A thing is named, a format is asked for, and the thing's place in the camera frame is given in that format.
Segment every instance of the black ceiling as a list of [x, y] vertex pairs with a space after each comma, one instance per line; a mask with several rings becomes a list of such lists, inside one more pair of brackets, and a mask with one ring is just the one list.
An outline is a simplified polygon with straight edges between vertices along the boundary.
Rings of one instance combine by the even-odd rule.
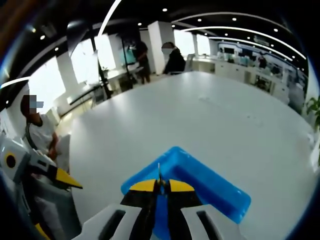
[[[10, 79], [17, 78], [22, 69], [29, 63], [39, 52], [45, 49], [47, 46], [56, 42], [60, 38], [66, 35], [66, 29], [69, 21], [76, 18], [84, 18], [91, 24], [101, 23], [108, 10], [110, 9], [113, 0], [51, 0], [50, 4], [43, 8], [42, 11], [35, 15], [33, 20], [28, 24], [29, 28], [25, 28], [23, 31], [23, 41], [21, 46], [14, 56], [14, 61], [11, 68], [7, 68]], [[257, 4], [244, 4], [220, 2], [216, 3], [208, 0], [184, 0], [172, 1], [172, 0], [161, 0], [161, 1], [150, 1], [150, 0], [122, 0], [115, 12], [113, 13], [110, 23], [112, 20], [129, 19], [126, 23], [116, 24], [107, 26], [105, 32], [108, 34], [114, 34], [123, 29], [137, 29], [137, 23], [142, 23], [140, 28], [145, 28], [154, 21], [172, 22], [177, 19], [185, 18], [192, 15], [204, 14], [204, 13], [216, 13], [216, 12], [235, 12], [245, 13], [260, 16], [272, 20], [278, 24], [285, 26], [282, 21], [282, 17], [278, 14], [274, 8], [271, 8], [270, 4], [262, 6], [260, 3]], [[243, 16], [243, 15], [232, 15], [232, 14], [219, 14], [219, 15], [206, 15], [201, 17], [193, 17], [190, 19], [182, 20], [181, 23], [189, 24], [195, 27], [208, 27], [208, 26], [228, 26], [228, 27], [239, 27], [250, 29], [264, 34], [271, 35], [277, 39], [280, 39], [287, 44], [291, 45], [298, 51], [302, 52], [305, 56], [302, 47], [300, 46], [297, 39], [293, 34], [282, 27], [276, 26], [265, 20], [261, 20], [254, 17]], [[56, 30], [56, 35], [53, 37], [46, 37], [40, 40], [40, 36], [44, 34], [42, 26], [53, 26]], [[185, 29], [186, 27], [180, 27], [178, 23], [175, 24], [176, 29]], [[35, 28], [36, 32], [30, 31], [30, 27]], [[225, 33], [230, 38], [237, 38], [247, 40], [247, 37], [252, 38], [254, 34], [250, 32], [244, 32], [239, 30], [225, 30], [225, 29], [208, 29], [212, 33], [212, 36], [224, 37]], [[193, 33], [204, 34], [201, 31], [193, 31]], [[274, 44], [274, 49], [291, 57], [296, 58], [292, 62], [297, 67], [307, 69], [307, 61], [302, 57], [298, 56], [291, 49], [283, 46], [279, 42], [269, 40], [271, 44]], [[59, 47], [58, 52], [51, 50], [48, 52], [36, 66], [43, 64], [49, 58], [56, 54], [61, 54], [64, 51], [64, 47]], [[34, 72], [37, 67], [30, 68], [23, 76], [30, 75]], [[3, 90], [0, 90], [0, 105], [1, 103], [9, 100], [12, 102], [17, 95], [20, 86], [12, 86]]]

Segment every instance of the blue tray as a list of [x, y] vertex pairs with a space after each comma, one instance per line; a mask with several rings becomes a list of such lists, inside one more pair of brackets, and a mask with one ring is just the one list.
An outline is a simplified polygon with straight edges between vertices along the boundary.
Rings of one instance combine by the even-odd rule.
[[[121, 192], [125, 195], [132, 185], [148, 179], [157, 179], [159, 177], [158, 163], [160, 163], [161, 174], [165, 180], [174, 179], [188, 183], [194, 187], [203, 204], [211, 204], [237, 224], [245, 216], [251, 203], [250, 196], [178, 146], [172, 147], [125, 181], [121, 186]], [[169, 240], [170, 234], [167, 226], [167, 200], [163, 196], [158, 196], [154, 234], [161, 240]]]

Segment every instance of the green plant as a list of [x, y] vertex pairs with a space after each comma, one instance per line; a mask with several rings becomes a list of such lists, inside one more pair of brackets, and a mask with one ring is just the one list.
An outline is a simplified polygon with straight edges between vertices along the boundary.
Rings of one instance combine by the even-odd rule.
[[[317, 131], [320, 126], [320, 96], [318, 97], [318, 99], [315, 99], [314, 97], [310, 98], [310, 100], [307, 102], [307, 106], [307, 115], [309, 115], [311, 111], [315, 111], [314, 115], [316, 116], [316, 119], [313, 127], [314, 130]], [[318, 157], [318, 166], [320, 167], [320, 155]]]

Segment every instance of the floor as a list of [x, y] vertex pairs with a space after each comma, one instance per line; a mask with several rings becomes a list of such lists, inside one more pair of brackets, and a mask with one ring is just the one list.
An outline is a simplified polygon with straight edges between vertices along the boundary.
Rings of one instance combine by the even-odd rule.
[[[156, 82], [159, 81], [160, 79], [164, 78], [166, 75], [156, 75], [156, 74], [152, 74], [150, 76], [150, 80], [151, 82]], [[133, 86], [133, 88], [139, 88], [142, 85], [140, 83], [135, 84]], [[91, 109], [91, 105], [92, 105], [92, 100], [88, 100], [86, 102], [84, 102], [83, 104], [77, 106], [75, 109], [73, 109], [72, 111], [70, 111], [68, 114], [66, 114], [65, 116], [63, 116], [60, 120], [59, 125], [57, 126], [55, 132], [58, 136], [64, 136], [67, 134], [71, 134], [72, 133], [72, 122], [75, 118], [79, 117], [80, 115], [82, 115], [83, 113], [85, 113], [87, 110]]]

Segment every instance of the desk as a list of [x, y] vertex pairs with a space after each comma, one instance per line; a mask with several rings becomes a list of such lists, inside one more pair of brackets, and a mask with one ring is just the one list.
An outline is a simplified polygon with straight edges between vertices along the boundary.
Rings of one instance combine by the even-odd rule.
[[[143, 69], [143, 67], [139, 67], [139, 66], [128, 67], [128, 71], [131, 74], [137, 73], [141, 69]], [[110, 70], [108, 72], [104, 72], [103, 74], [107, 78], [108, 82], [112, 83], [115, 80], [118, 80], [118, 79], [122, 78], [123, 76], [125, 76], [127, 74], [127, 70], [126, 69], [114, 69], [114, 70]], [[101, 85], [102, 85], [101, 83], [97, 83], [92, 86], [89, 86], [89, 85], [84, 86], [82, 88], [81, 92], [68, 97], [66, 100], [69, 103], [69, 105], [72, 105], [76, 101], [82, 99], [84, 96], [86, 96], [89, 93], [93, 92], [94, 90], [100, 88]]]
[[257, 67], [242, 66], [237, 63], [229, 63], [216, 57], [195, 57], [194, 67], [201, 72], [215, 74], [219, 77], [233, 79], [241, 83], [254, 84], [257, 76], [271, 81], [270, 94], [286, 105], [289, 103], [289, 88], [276, 76], [262, 73]]
[[119, 203], [121, 184], [180, 146], [251, 196], [247, 240], [284, 240], [318, 177], [310, 125], [259, 89], [205, 72], [170, 76], [119, 94], [74, 119], [70, 174], [81, 223]]

